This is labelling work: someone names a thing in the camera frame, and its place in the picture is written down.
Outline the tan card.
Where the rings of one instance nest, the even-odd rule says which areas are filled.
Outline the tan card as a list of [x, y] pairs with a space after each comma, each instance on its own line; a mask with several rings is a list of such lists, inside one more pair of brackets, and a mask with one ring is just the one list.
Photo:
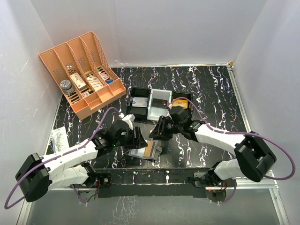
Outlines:
[[143, 155], [145, 158], [152, 157], [154, 147], [155, 147], [154, 141], [147, 141], [147, 144], [148, 146], [145, 148], [144, 155]]

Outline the grey leather card holder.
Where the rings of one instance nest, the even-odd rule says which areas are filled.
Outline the grey leather card holder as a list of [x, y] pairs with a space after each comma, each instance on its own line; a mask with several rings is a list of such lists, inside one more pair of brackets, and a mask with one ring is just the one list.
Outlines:
[[162, 152], [161, 141], [146, 140], [147, 147], [140, 149], [133, 149], [129, 151], [129, 156], [147, 160], [158, 160]]

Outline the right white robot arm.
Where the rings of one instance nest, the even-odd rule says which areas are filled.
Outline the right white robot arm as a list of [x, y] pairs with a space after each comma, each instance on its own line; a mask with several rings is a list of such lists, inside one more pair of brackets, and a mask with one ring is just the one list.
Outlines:
[[160, 116], [149, 137], [168, 141], [174, 134], [182, 134], [188, 140], [213, 145], [235, 156], [235, 159], [215, 163], [201, 177], [190, 177], [192, 183], [220, 186], [225, 180], [240, 176], [260, 182], [277, 160], [265, 141], [257, 137], [256, 133], [229, 135], [225, 130], [208, 128], [204, 121], [193, 120], [192, 114], [180, 106], [170, 109], [167, 116]]

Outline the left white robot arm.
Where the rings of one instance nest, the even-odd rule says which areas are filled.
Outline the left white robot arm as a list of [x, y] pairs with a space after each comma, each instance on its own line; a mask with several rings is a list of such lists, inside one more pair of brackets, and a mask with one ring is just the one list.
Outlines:
[[98, 128], [89, 139], [47, 156], [29, 155], [15, 179], [28, 202], [43, 197], [49, 190], [80, 184], [92, 187], [98, 178], [87, 161], [96, 159], [121, 146], [127, 150], [148, 146], [139, 127], [133, 125], [134, 115], [115, 121], [109, 128]]

